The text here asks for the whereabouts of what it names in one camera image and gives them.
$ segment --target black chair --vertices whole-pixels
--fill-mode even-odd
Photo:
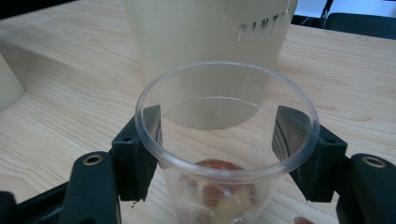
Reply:
[[[391,17],[331,13],[323,28],[356,35],[396,39],[396,18]]]

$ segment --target light wood tabletop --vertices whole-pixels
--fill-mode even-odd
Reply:
[[[78,157],[108,151],[144,82],[121,0],[2,20],[0,53],[25,89],[0,111],[0,190],[20,203],[67,181]],[[348,156],[396,163],[396,41],[292,25],[276,70],[310,97]],[[336,201],[309,203],[286,177],[257,223],[337,223]],[[121,203],[123,223],[177,222],[160,169],[146,201],[132,206]]]

